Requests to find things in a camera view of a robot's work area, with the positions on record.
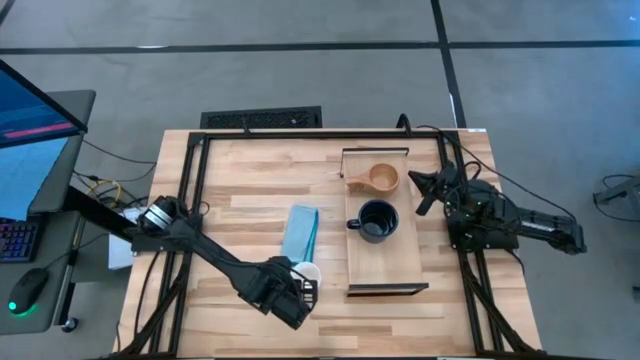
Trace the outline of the black desk foot bar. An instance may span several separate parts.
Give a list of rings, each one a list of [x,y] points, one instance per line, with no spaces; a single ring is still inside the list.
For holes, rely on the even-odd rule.
[[[79,212],[85,220],[125,241],[133,242],[129,232],[134,227],[133,222],[73,186],[68,187],[61,210]]]

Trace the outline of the black aluminium table frame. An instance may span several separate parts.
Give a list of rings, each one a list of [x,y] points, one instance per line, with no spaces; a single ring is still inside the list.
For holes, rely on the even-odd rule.
[[[409,169],[433,172],[441,151],[424,129],[319,129],[214,133],[189,130],[162,139],[150,193],[203,199],[205,233],[245,261],[278,254],[292,206],[316,207],[320,224],[314,260],[321,270],[319,301],[298,329],[242,301],[229,281],[200,258],[191,263],[181,328],[161,330],[180,357],[322,357],[471,355],[473,333],[493,339],[487,315],[469,321],[459,260],[449,245],[440,205],[416,221],[414,259],[427,288],[413,296],[348,297],[344,149],[407,148]]]

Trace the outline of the black floor vent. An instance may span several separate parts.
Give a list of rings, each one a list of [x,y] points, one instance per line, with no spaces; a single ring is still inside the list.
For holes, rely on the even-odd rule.
[[[320,106],[202,112],[201,129],[322,128]]]

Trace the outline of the black computer mouse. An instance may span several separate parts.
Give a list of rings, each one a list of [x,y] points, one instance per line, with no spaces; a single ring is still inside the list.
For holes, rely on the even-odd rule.
[[[43,291],[49,278],[44,268],[33,268],[27,271],[10,291],[7,307],[14,315],[29,311]]]

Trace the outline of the wooden cup with handle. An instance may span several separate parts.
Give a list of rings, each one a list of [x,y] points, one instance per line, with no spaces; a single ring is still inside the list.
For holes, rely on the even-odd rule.
[[[378,163],[369,170],[345,179],[350,192],[367,193],[376,196],[393,194],[400,184],[396,168],[387,163]]]

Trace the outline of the grey stand leg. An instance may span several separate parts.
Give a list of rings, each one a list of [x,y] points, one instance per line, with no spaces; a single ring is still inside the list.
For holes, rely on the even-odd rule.
[[[623,178],[619,184],[610,186],[607,181],[613,178]],[[611,174],[605,175],[601,179],[602,185],[605,187],[603,191],[592,194],[593,204],[595,208],[605,217],[622,221],[640,223],[640,175],[628,174]],[[630,203],[630,208],[638,216],[638,219],[622,218],[609,215],[600,208],[601,205],[607,205],[615,199],[626,199]]]

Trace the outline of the black backlit keyboard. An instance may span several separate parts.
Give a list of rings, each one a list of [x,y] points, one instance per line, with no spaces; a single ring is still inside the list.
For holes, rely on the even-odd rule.
[[[33,262],[40,243],[41,219],[0,218],[0,263]]]

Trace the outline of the wooden tray with black ends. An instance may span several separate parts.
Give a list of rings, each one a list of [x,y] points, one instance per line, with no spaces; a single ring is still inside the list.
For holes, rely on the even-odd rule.
[[[415,295],[429,287],[422,274],[411,181],[408,177],[407,148],[345,148],[340,177],[345,189],[345,226],[358,216],[368,201],[390,203],[399,215],[396,231],[384,242],[371,244],[357,230],[346,230],[348,287],[356,296]],[[397,190],[387,196],[350,192],[345,179],[369,170],[378,163],[394,166],[400,177]]]

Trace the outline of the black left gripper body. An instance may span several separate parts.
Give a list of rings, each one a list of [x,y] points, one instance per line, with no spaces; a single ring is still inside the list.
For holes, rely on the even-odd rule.
[[[264,315],[272,314],[291,329],[302,326],[312,310],[301,299],[299,280],[286,256],[244,264],[248,275],[239,296]]]

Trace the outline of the white ceramic mug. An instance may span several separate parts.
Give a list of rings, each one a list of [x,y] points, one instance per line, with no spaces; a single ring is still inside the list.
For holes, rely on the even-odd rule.
[[[321,271],[319,267],[312,262],[300,262],[290,270],[290,273],[296,280],[303,282],[311,281],[317,288],[321,286]]]

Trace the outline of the computer monitor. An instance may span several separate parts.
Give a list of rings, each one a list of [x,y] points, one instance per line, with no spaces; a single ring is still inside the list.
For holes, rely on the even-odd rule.
[[[67,139],[87,125],[0,60],[0,218],[24,220]]]

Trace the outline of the teal folded towel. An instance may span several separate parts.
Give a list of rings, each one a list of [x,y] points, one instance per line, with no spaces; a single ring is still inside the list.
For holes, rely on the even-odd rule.
[[[317,208],[294,205],[289,212],[280,254],[292,263],[312,262],[318,226]]]

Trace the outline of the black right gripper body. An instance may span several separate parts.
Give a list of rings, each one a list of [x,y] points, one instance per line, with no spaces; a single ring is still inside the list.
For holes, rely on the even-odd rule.
[[[436,177],[435,197],[449,212],[476,213],[493,199],[493,186],[479,179],[464,180],[454,165],[446,165]]]

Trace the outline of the white box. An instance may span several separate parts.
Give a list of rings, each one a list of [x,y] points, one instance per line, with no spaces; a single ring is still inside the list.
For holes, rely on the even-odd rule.
[[[110,270],[119,270],[131,267],[133,265],[133,258],[131,243],[110,234],[108,240],[108,268]]]

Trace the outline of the dark blue mug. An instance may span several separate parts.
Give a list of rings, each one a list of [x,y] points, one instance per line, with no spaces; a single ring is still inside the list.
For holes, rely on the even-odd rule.
[[[349,219],[346,227],[357,230],[362,239],[371,244],[379,244],[390,237],[398,228],[399,215],[387,201],[374,199],[366,202],[358,216]]]

